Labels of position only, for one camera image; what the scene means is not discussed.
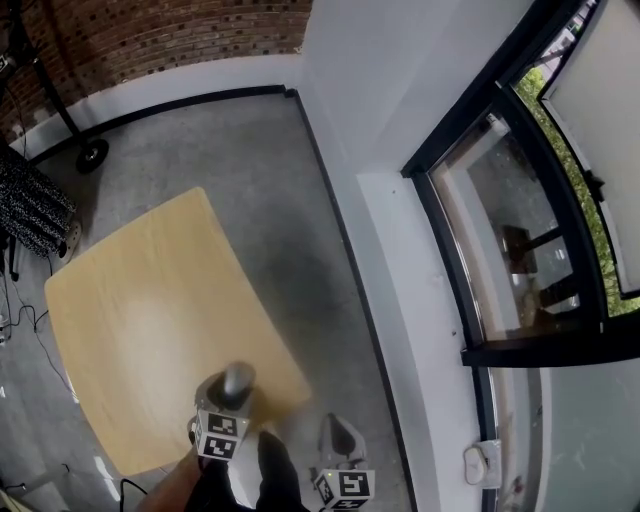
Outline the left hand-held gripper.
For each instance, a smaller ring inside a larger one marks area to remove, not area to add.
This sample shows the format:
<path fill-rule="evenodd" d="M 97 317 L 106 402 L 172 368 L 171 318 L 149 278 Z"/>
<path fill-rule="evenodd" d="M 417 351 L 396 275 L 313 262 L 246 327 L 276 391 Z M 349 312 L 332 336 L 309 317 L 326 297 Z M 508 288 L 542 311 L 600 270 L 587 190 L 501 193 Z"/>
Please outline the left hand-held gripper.
<path fill-rule="evenodd" d="M 251 385 L 239 395 L 237 410 L 226 408 L 226 373 L 211 375 L 197 388 L 195 416 L 188 423 L 188 436 L 199 457 L 232 460 L 250 426 L 257 392 Z"/>

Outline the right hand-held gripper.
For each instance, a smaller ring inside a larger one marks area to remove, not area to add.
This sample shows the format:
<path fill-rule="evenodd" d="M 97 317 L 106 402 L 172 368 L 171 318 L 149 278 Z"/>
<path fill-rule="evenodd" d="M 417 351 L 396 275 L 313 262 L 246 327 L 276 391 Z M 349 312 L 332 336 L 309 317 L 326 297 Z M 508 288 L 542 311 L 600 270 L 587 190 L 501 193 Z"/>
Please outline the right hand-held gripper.
<path fill-rule="evenodd" d="M 334 464 L 337 455 L 348 461 L 367 458 L 363 435 L 346 419 L 328 413 L 321 422 L 319 453 L 322 464 Z M 375 497 L 376 473 L 370 469 L 325 468 L 313 486 L 324 511 L 359 511 Z"/>

